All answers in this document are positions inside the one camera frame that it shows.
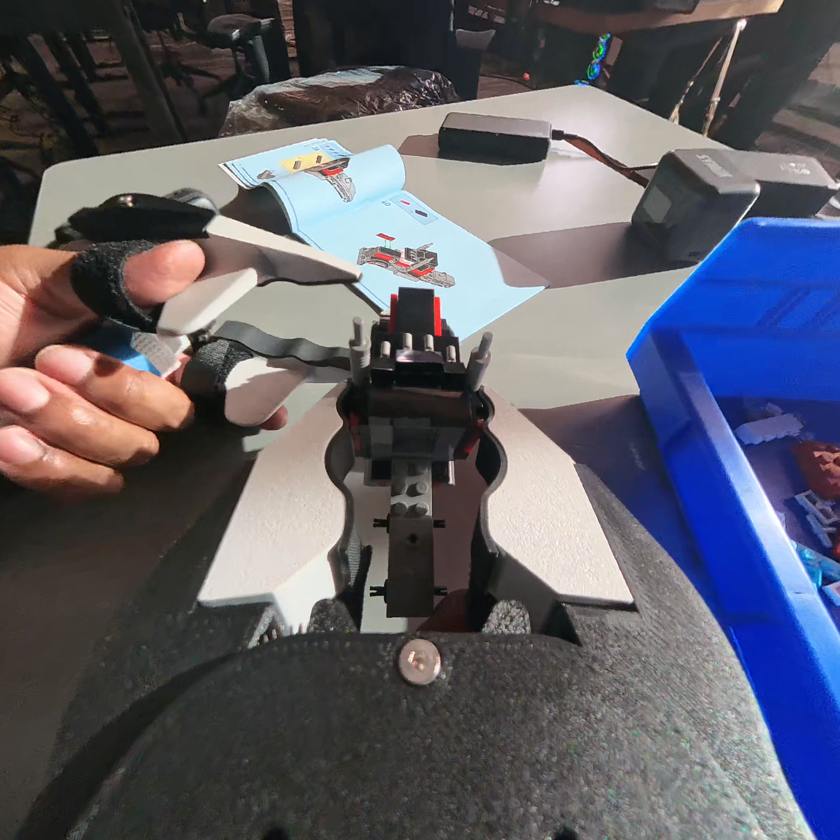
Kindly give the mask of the computer case with coloured lights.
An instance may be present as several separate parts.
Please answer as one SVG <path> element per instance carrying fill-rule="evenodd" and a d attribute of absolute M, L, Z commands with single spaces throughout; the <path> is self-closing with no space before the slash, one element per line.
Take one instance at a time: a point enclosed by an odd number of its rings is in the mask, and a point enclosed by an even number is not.
<path fill-rule="evenodd" d="M 594 85 L 599 76 L 602 74 L 603 63 L 611 47 L 613 34 L 606 32 L 599 35 L 593 47 L 587 67 L 584 71 L 583 77 L 574 82 L 580 87 L 590 87 Z"/>

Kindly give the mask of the grey office chair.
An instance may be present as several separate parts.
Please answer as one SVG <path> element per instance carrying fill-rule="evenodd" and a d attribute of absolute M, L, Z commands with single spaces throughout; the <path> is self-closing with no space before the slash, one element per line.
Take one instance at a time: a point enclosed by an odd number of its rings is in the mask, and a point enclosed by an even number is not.
<path fill-rule="evenodd" d="M 210 46 L 231 51 L 236 81 L 255 87 L 271 81 L 265 36 L 274 29 L 274 18 L 246 14 L 219 15 L 206 25 Z"/>

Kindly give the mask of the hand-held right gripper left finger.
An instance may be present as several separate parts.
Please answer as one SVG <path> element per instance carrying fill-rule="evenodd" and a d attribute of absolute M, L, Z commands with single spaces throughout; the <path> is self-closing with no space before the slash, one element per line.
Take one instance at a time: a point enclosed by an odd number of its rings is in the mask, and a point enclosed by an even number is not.
<path fill-rule="evenodd" d="M 340 415 L 344 392 L 332 389 L 259 453 L 200 605 L 268 605 L 281 631 L 303 631 L 317 602 L 364 586 L 368 550 L 345 483 L 355 454 Z"/>

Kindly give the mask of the plastic wrapped dark bundle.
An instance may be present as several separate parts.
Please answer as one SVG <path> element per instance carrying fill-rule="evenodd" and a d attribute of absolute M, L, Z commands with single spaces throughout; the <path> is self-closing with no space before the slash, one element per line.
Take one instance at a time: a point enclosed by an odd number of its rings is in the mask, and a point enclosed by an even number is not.
<path fill-rule="evenodd" d="M 437 70 L 363 66 L 261 85 L 232 101 L 219 138 L 460 102 Z"/>

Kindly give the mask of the black power adapter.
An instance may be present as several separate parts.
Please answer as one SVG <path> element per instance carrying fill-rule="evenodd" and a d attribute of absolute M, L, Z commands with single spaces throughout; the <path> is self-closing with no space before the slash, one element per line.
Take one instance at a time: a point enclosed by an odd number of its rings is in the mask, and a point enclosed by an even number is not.
<path fill-rule="evenodd" d="M 450 112 L 438 133 L 438 155 L 451 160 L 520 165 L 548 157 L 549 122 L 473 112 Z"/>

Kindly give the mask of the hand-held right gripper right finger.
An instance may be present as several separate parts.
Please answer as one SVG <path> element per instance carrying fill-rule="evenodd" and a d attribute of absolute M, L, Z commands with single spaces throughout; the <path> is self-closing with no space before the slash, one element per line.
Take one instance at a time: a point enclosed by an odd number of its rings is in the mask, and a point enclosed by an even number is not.
<path fill-rule="evenodd" d="M 572 457 L 494 390 L 476 469 L 486 482 L 474 528 L 474 624 L 502 601 L 524 606 L 530 627 L 563 629 L 569 606 L 634 612 L 620 563 Z"/>

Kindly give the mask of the dark grey flat box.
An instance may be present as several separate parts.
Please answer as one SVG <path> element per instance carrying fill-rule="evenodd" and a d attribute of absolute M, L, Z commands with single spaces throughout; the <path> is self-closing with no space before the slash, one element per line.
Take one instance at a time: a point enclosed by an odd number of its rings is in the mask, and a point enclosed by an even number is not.
<path fill-rule="evenodd" d="M 838 192 L 838 182 L 809 156 L 740 150 L 726 150 L 725 155 L 760 186 L 745 218 L 812 218 Z"/>

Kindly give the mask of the blue bin with white card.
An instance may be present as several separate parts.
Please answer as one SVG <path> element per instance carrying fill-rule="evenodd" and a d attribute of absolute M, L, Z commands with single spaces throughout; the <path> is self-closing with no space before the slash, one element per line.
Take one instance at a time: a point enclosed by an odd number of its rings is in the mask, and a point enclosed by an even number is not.
<path fill-rule="evenodd" d="M 712 610 L 747 672 L 795 797 L 838 838 L 835 623 L 733 433 L 746 401 L 813 412 L 838 440 L 838 222 L 741 223 L 627 352 Z"/>

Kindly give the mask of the toy brick truck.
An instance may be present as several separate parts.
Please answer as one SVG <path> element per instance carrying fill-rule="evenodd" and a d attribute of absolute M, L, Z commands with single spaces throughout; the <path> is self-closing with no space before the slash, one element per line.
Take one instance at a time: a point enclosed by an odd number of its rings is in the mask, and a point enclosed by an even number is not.
<path fill-rule="evenodd" d="M 388 618 L 430 617 L 447 589 L 436 582 L 435 535 L 447 526 L 434 492 L 455 483 L 455 462 L 479 442 L 488 418 L 480 396 L 492 333 L 484 332 L 468 360 L 443 320 L 434 336 L 434 292 L 397 292 L 402 333 L 389 333 L 389 311 L 371 326 L 354 324 L 351 380 L 340 402 L 364 482 L 386 487 L 388 511 L 374 520 L 387 534 L 385 582 L 372 585 Z"/>

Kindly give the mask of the light blue instruction booklet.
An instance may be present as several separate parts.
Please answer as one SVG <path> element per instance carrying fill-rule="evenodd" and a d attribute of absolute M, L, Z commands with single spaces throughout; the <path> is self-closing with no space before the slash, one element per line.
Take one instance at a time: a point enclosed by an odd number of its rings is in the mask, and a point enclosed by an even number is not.
<path fill-rule="evenodd" d="M 546 288 L 532 270 L 409 193 L 391 145 L 355 154 L 313 139 L 219 167 L 239 187 L 272 195 L 292 235 L 357 265 L 366 300 L 388 309 L 401 288 L 432 291 L 460 338 Z"/>

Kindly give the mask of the pile of loose toy bricks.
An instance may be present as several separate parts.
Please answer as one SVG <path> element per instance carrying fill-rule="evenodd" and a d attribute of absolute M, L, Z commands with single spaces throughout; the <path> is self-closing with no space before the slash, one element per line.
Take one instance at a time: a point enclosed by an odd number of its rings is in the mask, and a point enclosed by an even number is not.
<path fill-rule="evenodd" d="M 792 549 L 838 623 L 839 449 L 817 431 L 830 425 L 777 402 L 746 401 L 733 433 Z"/>

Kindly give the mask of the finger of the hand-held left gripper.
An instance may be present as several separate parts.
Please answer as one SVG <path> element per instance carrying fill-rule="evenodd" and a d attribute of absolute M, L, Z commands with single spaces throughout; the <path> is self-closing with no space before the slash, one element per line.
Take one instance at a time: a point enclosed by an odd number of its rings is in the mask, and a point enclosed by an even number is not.
<path fill-rule="evenodd" d="M 346 347 L 282 339 L 244 322 L 225 321 L 215 338 L 224 352 L 215 363 L 224 417 L 241 427 L 261 426 L 313 376 L 341 382 L 350 371 Z"/>
<path fill-rule="evenodd" d="M 355 264 L 229 217 L 216 215 L 197 238 L 205 258 L 202 275 L 168 300 L 156 332 L 180 337 L 207 328 L 251 290 L 275 281 L 298 285 L 354 284 Z"/>

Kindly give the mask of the grey electronic device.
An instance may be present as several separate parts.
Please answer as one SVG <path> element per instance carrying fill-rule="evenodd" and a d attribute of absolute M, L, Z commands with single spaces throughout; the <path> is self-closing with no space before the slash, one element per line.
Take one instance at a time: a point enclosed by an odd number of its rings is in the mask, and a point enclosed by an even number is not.
<path fill-rule="evenodd" d="M 760 191 L 727 150 L 674 150 L 656 166 L 631 229 L 661 262 L 694 266 L 741 222 Z"/>

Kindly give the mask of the person's left hand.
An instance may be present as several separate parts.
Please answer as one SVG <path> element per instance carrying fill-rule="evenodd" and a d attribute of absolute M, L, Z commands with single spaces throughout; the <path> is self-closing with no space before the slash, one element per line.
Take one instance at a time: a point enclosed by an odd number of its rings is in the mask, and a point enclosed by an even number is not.
<path fill-rule="evenodd" d="M 1 248 L 2 481 L 65 498 L 110 494 L 194 407 L 162 379 L 73 343 L 97 317 L 72 284 L 71 251 Z"/>

